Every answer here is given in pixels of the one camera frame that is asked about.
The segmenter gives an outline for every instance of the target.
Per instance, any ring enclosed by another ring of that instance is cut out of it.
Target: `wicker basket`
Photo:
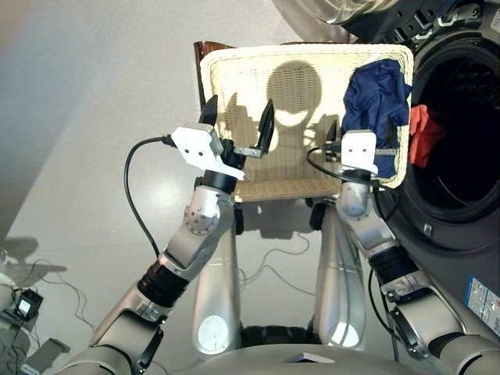
[[[219,136],[236,145],[254,145],[269,98],[275,108],[270,153],[262,160],[247,159],[245,180],[235,191],[237,202],[337,194],[340,182],[312,168],[306,153],[325,143],[335,119],[341,123],[354,69],[380,59],[397,60],[405,82],[412,84],[413,55],[399,45],[300,44],[210,52],[201,62],[201,76],[205,97],[219,95]],[[408,137],[409,127],[399,127],[397,173],[381,180],[389,187],[400,185],[405,176]]]

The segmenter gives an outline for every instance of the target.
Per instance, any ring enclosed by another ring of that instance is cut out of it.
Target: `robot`
[[[270,101],[259,124],[259,142],[250,148],[220,140],[214,130],[216,97],[198,123],[177,128],[164,143],[204,170],[197,179],[181,224],[145,275],[133,283],[91,339],[58,375],[138,375],[151,363],[176,300],[211,259],[221,237],[234,225],[234,192],[246,157],[262,158],[273,134]],[[347,132],[341,140],[340,220],[376,274],[384,297],[395,304],[391,318],[408,353],[432,359],[446,373],[490,374],[500,368],[500,345],[473,334],[463,314],[417,266],[374,209],[370,185],[377,168],[375,134]],[[195,374],[417,373],[399,363],[326,345],[265,345],[239,348],[183,372]]]

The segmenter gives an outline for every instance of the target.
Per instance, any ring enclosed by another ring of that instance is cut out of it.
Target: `cable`
[[[37,342],[37,349],[40,348],[40,336],[38,336],[38,331],[37,331],[37,323],[33,325],[33,332],[30,333],[30,337],[33,338]]]
[[[311,148],[309,151],[307,151],[307,157],[306,157],[307,162],[311,166],[313,166],[314,168],[316,168],[317,170],[319,170],[320,172],[323,172],[323,173],[327,174],[330,177],[337,178],[337,179],[342,180],[344,182],[353,182],[353,183],[356,183],[356,184],[369,185],[369,186],[374,187],[374,188],[383,188],[385,190],[389,190],[389,191],[394,191],[395,192],[394,188],[388,187],[388,186],[385,186],[385,185],[381,184],[379,180],[361,180],[360,178],[345,176],[345,175],[343,175],[341,173],[337,173],[337,172],[334,172],[332,170],[327,170],[326,168],[323,168],[320,164],[317,164],[316,162],[314,162],[311,159],[311,154],[313,154],[314,152],[316,152],[316,151],[326,151],[326,150],[330,150],[330,149],[331,149],[331,145],[323,145],[323,146],[317,146],[315,148]]]
[[[378,321],[382,325],[382,327],[397,341],[400,341],[398,335],[388,327],[388,325],[382,320],[382,317],[380,316],[377,307],[375,306],[375,301],[373,300],[373,292],[372,292],[372,279],[373,279],[373,270],[370,270],[370,275],[368,276],[368,296],[370,297],[370,303],[373,308],[373,312],[375,313],[375,316],[377,317]]]
[[[355,177],[344,176],[343,174],[336,173],[332,170],[327,170],[326,168],[323,168],[321,165],[317,164],[316,162],[314,162],[311,159],[311,154],[313,154],[314,152],[326,151],[329,149],[331,149],[331,145],[323,145],[323,146],[317,146],[315,148],[311,148],[309,151],[307,151],[307,162],[310,165],[312,165],[314,168],[316,168],[320,172],[327,174],[328,176],[337,178],[337,179],[342,180],[344,182],[353,182],[356,184],[363,184],[363,185],[371,186],[373,188],[373,196],[375,199],[375,204],[377,205],[377,210],[379,212],[379,215],[384,219],[384,221],[389,221],[389,219],[392,217],[392,215],[395,213],[396,209],[399,206],[399,199],[400,199],[399,192],[392,187],[388,187],[388,186],[381,184],[379,180],[361,180],[361,179],[355,178]],[[391,194],[393,194],[396,197],[395,203],[387,215],[383,214],[382,208],[380,206],[380,200],[379,200],[378,194],[380,194],[381,188],[383,188],[386,191],[389,191]]]
[[[384,211],[382,210],[382,205],[380,203],[380,196],[379,196],[380,194],[382,194],[382,193],[380,192],[378,187],[374,187],[373,188],[373,199],[375,200],[375,206],[377,207],[378,214],[380,215],[380,217],[384,221],[389,221],[399,206],[399,201],[400,201],[401,195],[397,191],[394,191],[394,195],[396,197],[394,204],[391,207],[391,209],[389,210],[389,212],[387,213],[387,215],[384,215]]]
[[[389,328],[393,332],[394,331],[394,324],[392,323],[392,319],[389,316],[389,308],[388,308],[388,302],[385,300],[385,297],[382,295],[382,291],[380,291],[380,298],[382,299],[382,304],[384,305],[384,311],[385,311],[385,317],[387,318],[387,324],[389,325]],[[391,342],[392,342],[392,354],[394,355],[394,361],[399,362],[399,350],[398,350],[398,342],[395,339],[394,335],[391,335]]]
[[[281,276],[280,273],[278,271],[276,271],[272,266],[270,266],[268,264],[265,264],[266,260],[267,260],[267,257],[271,253],[273,253],[273,252],[282,252],[282,253],[287,254],[287,255],[302,255],[305,252],[307,252],[309,250],[310,245],[311,245],[310,242],[309,242],[309,240],[306,237],[304,237],[301,233],[297,233],[297,237],[300,237],[301,239],[303,239],[305,241],[306,247],[305,247],[304,250],[301,250],[300,252],[287,252],[286,250],[283,250],[281,248],[272,248],[272,249],[270,249],[263,256],[262,262],[260,263],[259,268],[250,277],[247,277],[246,273],[244,272],[244,270],[242,270],[241,268],[238,267],[239,271],[243,275],[243,279],[241,280],[242,281],[242,285],[240,286],[240,292],[242,292],[243,289],[247,285],[249,285],[249,284],[253,283],[254,281],[256,281],[260,277],[260,275],[262,274],[262,272],[264,271],[264,269],[268,269],[272,273],[274,273],[281,281],[283,281],[286,285],[288,285],[290,288],[295,289],[296,291],[299,291],[299,292],[304,293],[306,295],[316,295],[314,293],[311,293],[310,291],[305,291],[304,289],[301,289],[300,287],[296,287],[290,281],[286,280],[283,276]]]
[[[146,237],[148,238],[149,240],[149,243],[151,244],[151,246],[153,247],[153,250],[156,254],[156,256],[159,255],[159,250],[158,250],[158,246],[156,245],[156,242],[155,242],[155,239],[153,238],[153,236],[151,235],[151,233],[149,232],[148,228],[146,227],[146,225],[144,224],[144,221],[142,221],[142,218],[141,216],[139,215],[139,212],[137,211],[137,209],[135,208],[135,204],[134,204],[134,201],[132,200],[132,196],[130,195],[130,189],[129,189],[129,184],[128,184],[128,171],[129,171],[129,168],[130,168],[130,161],[132,160],[132,156],[134,156],[134,153],[141,147],[141,146],[144,146],[144,145],[147,145],[147,144],[150,144],[150,143],[156,143],[156,142],[163,142],[165,143],[165,138],[166,137],[154,137],[154,138],[148,138],[148,139],[144,139],[143,141],[140,141],[138,142],[128,153],[128,156],[127,156],[127,160],[125,162],[125,168],[123,170],[123,186],[125,187],[125,195],[127,196],[127,201],[128,201],[128,204],[130,206],[130,208],[132,209],[132,213],[134,214],[135,216],[135,219],[137,220],[137,222],[139,223],[139,225],[141,226],[142,230],[144,231]]]
[[[49,265],[54,266],[54,264],[49,262],[47,259],[37,259],[31,265],[31,270],[28,273],[28,275],[19,283],[12,285],[12,287],[20,286],[21,284],[24,284],[27,280],[29,280],[31,278],[31,275],[33,275],[33,273],[35,272],[35,270],[36,270],[35,267],[37,266],[37,264],[39,262],[46,262]],[[76,308],[75,313],[74,313],[75,317],[78,320],[81,320],[82,322],[87,324],[92,329],[92,332],[95,332],[94,325],[92,323],[90,323],[84,316],[84,310],[85,310],[85,307],[87,306],[87,296],[85,295],[85,293],[83,293],[80,289],[78,289],[77,287],[73,286],[72,284],[70,284],[66,280],[64,280],[59,272],[55,272],[55,273],[57,274],[57,276],[61,280],[61,282],[46,280],[45,278],[43,278],[42,275],[40,275],[40,273],[37,270],[36,270],[36,273],[37,273],[38,277],[40,278],[40,280],[44,281],[47,284],[66,285],[67,287],[70,287],[71,289],[73,289],[73,291],[77,295],[77,308]]]
[[[14,354],[16,355],[16,363],[14,364],[14,366],[15,366],[14,369],[15,369],[16,375],[17,375],[17,368],[19,367],[19,355],[17,354],[17,350],[15,350],[15,348],[14,348],[14,344],[16,343],[17,336],[19,336],[19,332],[23,328],[23,325],[24,325],[24,321],[22,321],[21,324],[19,325],[19,328],[17,328],[17,332],[14,335],[14,338],[12,339],[12,344],[10,345],[10,349],[9,349],[9,352],[14,351]]]

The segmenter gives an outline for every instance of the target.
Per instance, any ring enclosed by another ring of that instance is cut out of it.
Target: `black cable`
[[[342,180],[344,182],[353,182],[356,184],[369,185],[369,186],[374,187],[374,188],[383,188],[383,189],[388,190],[388,191],[393,191],[394,193],[396,192],[396,190],[393,189],[392,187],[388,187],[388,186],[381,184],[379,180],[361,180],[360,178],[345,176],[341,173],[337,173],[337,172],[334,172],[332,170],[327,170],[326,168],[323,168],[320,164],[314,162],[311,159],[311,154],[313,154],[314,152],[326,151],[326,150],[330,150],[331,148],[332,148],[331,145],[323,145],[323,146],[317,146],[315,148],[311,148],[309,151],[307,151],[307,157],[306,157],[307,162],[311,166],[313,166],[314,168],[319,170],[320,172],[323,172],[330,177],[337,178],[337,179]]]
[[[372,292],[372,279],[373,279],[373,270],[370,270],[370,275],[368,276],[368,296],[370,297],[370,303],[373,308],[373,312],[375,313],[375,316],[377,317],[378,321],[382,325],[382,327],[397,341],[400,341],[398,335],[388,327],[388,325],[382,320],[382,317],[380,316],[377,307],[375,306],[375,301],[373,300],[373,292]]]
[[[384,211],[382,210],[382,205],[380,203],[380,194],[382,194],[382,193],[380,192],[380,190],[378,189],[378,187],[374,187],[373,188],[373,199],[375,200],[375,206],[377,207],[378,214],[380,215],[380,217],[382,219],[384,219],[384,221],[389,221],[391,219],[392,215],[394,215],[394,213],[396,212],[396,209],[399,206],[399,200],[401,198],[401,195],[399,194],[399,192],[394,191],[393,195],[396,198],[395,198],[394,203],[393,203],[393,205],[391,207],[391,210],[387,213],[387,215],[385,215]]]
[[[14,354],[16,355],[16,363],[14,364],[16,375],[17,375],[17,371],[18,371],[18,367],[19,367],[19,355],[17,354],[17,350],[15,350],[15,348],[14,348],[14,344],[16,343],[17,336],[19,336],[19,332],[23,328],[23,325],[24,325],[24,321],[22,321],[21,324],[19,325],[19,328],[17,329],[17,332],[14,335],[14,338],[12,339],[12,344],[10,345],[10,350],[9,350],[9,351],[11,351],[11,350],[14,351]]]
[[[391,317],[389,316],[389,308],[388,303],[385,300],[384,295],[382,295],[382,291],[380,291],[380,297],[382,298],[382,304],[384,305],[385,316],[387,318],[387,324],[389,328],[394,332],[394,324],[392,323]],[[399,350],[398,350],[398,342],[395,339],[395,336],[391,335],[392,342],[392,354],[394,355],[394,361],[399,362]]]
[[[128,184],[128,170],[130,168],[130,161],[132,160],[132,156],[134,156],[134,153],[141,146],[147,145],[149,143],[156,143],[156,142],[163,142],[163,143],[165,143],[165,139],[166,139],[166,137],[154,137],[154,138],[144,139],[143,141],[138,142],[129,151],[128,156],[127,156],[127,161],[125,162],[125,169],[123,171],[123,185],[125,187],[125,195],[127,196],[128,204],[129,204],[130,208],[132,209],[132,212],[134,213],[135,219],[137,220],[137,222],[141,226],[142,230],[146,234],[146,237],[148,238],[149,242],[151,243],[151,246],[153,247],[153,250],[155,251],[156,256],[159,255],[158,246],[156,245],[155,239],[153,238],[153,236],[151,235],[151,233],[149,233],[149,230],[146,227],[146,225],[144,224],[144,221],[142,221],[142,218],[139,215],[139,212],[137,211],[137,209],[135,208],[134,201],[132,200],[132,197],[130,195],[130,189],[129,189],[129,184]]]

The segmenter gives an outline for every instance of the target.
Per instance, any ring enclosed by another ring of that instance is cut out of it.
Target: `washing machine drum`
[[[345,25],[356,34],[362,21],[365,26],[374,24],[372,33],[365,27],[357,34],[365,41],[397,41],[412,48],[412,104],[427,105],[445,130],[425,169],[408,164],[399,188],[400,215],[391,225],[411,228],[412,235],[449,251],[487,247],[498,241],[500,231],[498,2],[460,2],[460,7],[414,2],[420,8],[410,9],[413,17],[402,13],[401,3],[408,2],[400,1],[387,11],[391,22],[383,21],[379,13],[372,15],[376,20],[371,23],[367,21],[371,15],[365,15],[364,20]],[[439,5],[446,6],[440,10]],[[427,28],[418,21],[423,16]],[[431,20],[431,16],[442,18]],[[383,203],[387,209],[391,205],[387,198]]]

